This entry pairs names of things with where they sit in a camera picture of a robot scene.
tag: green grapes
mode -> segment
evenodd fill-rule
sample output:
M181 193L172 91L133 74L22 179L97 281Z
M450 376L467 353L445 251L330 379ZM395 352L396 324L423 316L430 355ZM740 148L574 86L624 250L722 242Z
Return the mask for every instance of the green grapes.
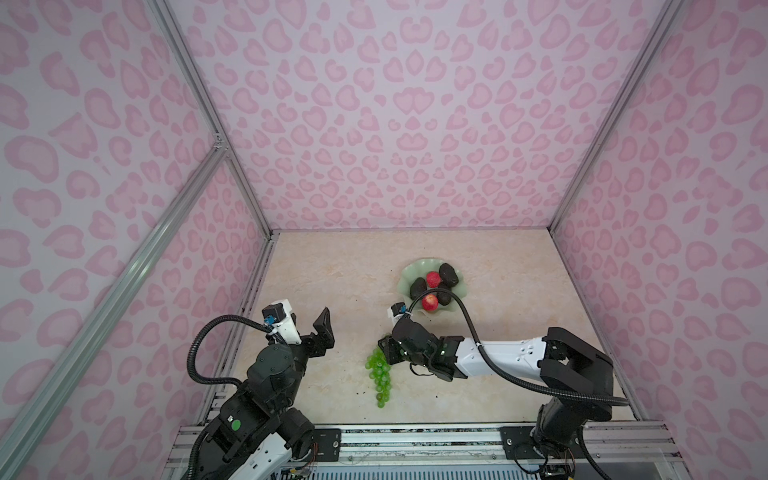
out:
M392 378L389 376L389 371L392 369L387 364L384 352L376 347L372 354L366 358L366 370L368 372L368 378L373 380L376 387L376 405L383 409L384 405L389 401L389 393L392 390Z

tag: wire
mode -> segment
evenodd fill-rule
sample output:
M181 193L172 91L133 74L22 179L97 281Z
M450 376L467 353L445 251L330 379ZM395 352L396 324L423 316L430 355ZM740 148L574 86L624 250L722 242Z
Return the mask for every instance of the wire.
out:
M522 465L520 465L520 462L518 461L518 448L520 447L520 445L530 445L531 447L534 446L533 443L531 442L520 442L520 443L515 443L515 446L512 447L512 459L515 460L515 464L518 466L518 468L529 475L536 475L538 473L542 473L544 471L544 467L547 466L547 464L549 463L549 457L545 455L544 463L540 464L537 469L526 470L525 468L523 468Z
M576 402L606 403L611 406L628 406L629 405L629 401L627 401L627 399L622 399L621 397L607 396L607 395L594 395L590 393L579 393L579 392L571 392L568 390L552 389L547 386L537 385L536 383L526 382L523 379L520 379L514 375L511 375L505 372L498 365L496 365L493 362L493 360L491 360L491 357L489 357L488 354L485 352L485 347L482 345L482 343L480 343L477 330L475 330L475 325L472 323L472 319L469 318L469 312L467 312L467 308L464 306L462 299L460 299L451 290L446 290L442 288L431 288L422 292L421 294L419 294L419 296L417 296L413 300L413 303L411 303L411 307L408 309L408 312L411 313L413 311L413 308L416 306L419 300L429 295L430 293L437 293L437 292L447 293L450 296L452 296L454 300L456 300L459 308L462 309L462 313L464 314L464 319L467 321L467 326L469 327L469 332L472 334L472 339L475 341L475 344L477 344L478 346L478 351L480 352L480 356L482 356L482 359L485 360L485 363L491 368L491 370L493 370L496 373L496 375L502 377L504 380L514 383L515 385L520 386L524 389L531 390L532 392L558 397L559 399L566 399L566 400L571 400Z
M205 339L205 336L219 323L224 322L239 322L243 323L245 325L248 325L251 328L260 330L265 333L269 333L273 330L272 326L267 325L261 325L260 323L256 323L250 319L245 318L244 316L239 315L222 315L218 316L215 319L208 322L201 330L197 333L197 335L194 337L194 340L192 341L192 345L190 346L190 352L187 354L187 373L189 374L190 378L194 380L197 383L201 383L203 385L221 385L224 383L229 383L231 385L234 385L235 387L239 387L242 382L239 379L233 378L233 377L207 377L202 376L197 371L197 366L195 365L195 362L197 361L197 351L200 349L200 345L203 343L203 340Z
M434 373L416 373L416 371L413 369L413 364L409 363L408 367L411 369L411 373L416 376L433 376Z
M587 451L587 444L584 442L583 425L579 430L576 431L576 438L578 439L578 444L581 447L581 451L584 453L584 457L587 459L587 462L589 462L589 465L592 465L592 468L594 468L594 470L603 478L603 480L611 480L611 477L609 477L607 473L603 472L603 469L600 468L598 463L594 460L594 458L592 458L592 455L590 455Z

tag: fruit plate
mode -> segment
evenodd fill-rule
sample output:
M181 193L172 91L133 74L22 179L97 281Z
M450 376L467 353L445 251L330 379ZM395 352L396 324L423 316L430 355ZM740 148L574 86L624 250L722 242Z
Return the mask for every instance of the fruit plate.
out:
M402 272L400 272L400 281L397 283L397 293L402 296L402 301L405 302L406 306L411 306L411 303L413 303L413 300L411 300L410 297L411 284L419 277L426 278L427 273L429 272L436 272L444 263L445 261L440 260L439 258L422 258L402 269ZM467 285L464 283L464 274L461 270L456 268L453 263L451 263L451 266L453 266L453 269L456 271L456 276L458 277L458 285L451 288L451 291L459 298L463 299L467 296ZM459 308L456 301L453 300L448 305L438 305L437 310L429 313L437 313L441 310L455 312L459 310ZM421 302L416 304L413 311L421 311L422 314L427 314L422 308Z

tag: metal rail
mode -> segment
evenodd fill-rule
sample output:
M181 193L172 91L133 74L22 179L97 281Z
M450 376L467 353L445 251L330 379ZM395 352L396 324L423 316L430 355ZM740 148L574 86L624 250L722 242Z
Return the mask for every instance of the metal rail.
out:
M231 150L231 156L228 160L230 168L232 169L237 187L243 193L246 199L246 204L251 210L254 218L256 218L259 228L261 229L264 238L270 238L272 231L266 221L263 210L259 205L256 192L253 189L253 185L248 181L246 177L243 165L237 157L237 153L231 147L229 136L227 135L227 129L224 128L223 122L219 117L214 102L205 87L203 76L195 64L190 49L187 47L187 43L184 40L184 34L181 31L179 22L176 19L173 9L168 5L167 0L146 0L154 17L157 20L157 26L163 32L165 40L168 42L170 50L173 52L179 67L181 68L184 78L187 79L187 83L190 85L192 95L197 99L197 103L200 105L200 111L206 119L211 133L222 142L223 147Z
M514 468L505 457L501 427L532 427L530 422L520 423L455 423L455 424L383 424L383 425L318 425L319 428L342 429L338 462L323 462L322 471L338 471L352 475L366 468L415 467L429 465L474 465L472 471L493 466ZM195 438L203 427L186 427L179 434L171 450L162 478L176 478L186 468ZM661 465L665 473L677 472L662 478L687 478L680 450L662 422L589 422L584 440L590 453L608 464L646 464L650 468ZM586 460L577 458L581 464ZM534 465L540 461L521 461ZM670 465L680 464L679 468Z
M632 97L640 87L640 84L645 78L651 65L656 60L656 57L660 54L664 43L669 38L672 28L675 26L675 22L682 18L680 13L684 10L684 6L688 1L689 0L667 0L661 7L661 13L651 27L650 33L640 49L640 53L637 54L637 57L627 74L626 80L624 80L621 89L616 95L614 103L611 105L610 110L608 110L608 115L606 115L598 133L594 136L594 140L587 149L584 160L581 162L576 174L568 185L568 188L565 190L565 195L563 195L563 200L560 202L557 211L554 212L552 222L549 224L549 230L551 232L555 232L561 226L563 219L568 214L571 205L576 199L576 195L586 181L590 170L598 162L600 154L603 151L603 146L614 132L619 121L621 121Z
M12 480L26 465L227 154L218 146L208 152L118 280L61 354L53 370L16 416L0 445L0 480Z
M253 268L248 285L245 292L243 292L243 300L240 302L240 308L237 311L238 315L250 318L250 314L258 300L264 277L266 276L266 269L269 266L270 260L272 260L272 252L274 251L277 237L278 234L273 234L272 238L266 240L264 245L262 245L257 264ZM230 328L221 357L214 370L214 377L230 376L232 369L237 364L237 352L240 348L240 342L245 335L245 329L246 326L242 323L235 323ZM203 401L200 404L200 411L195 417L195 425L202 425L210 420L210 411L221 407L226 398L226 389L226 385L210 385L206 388Z

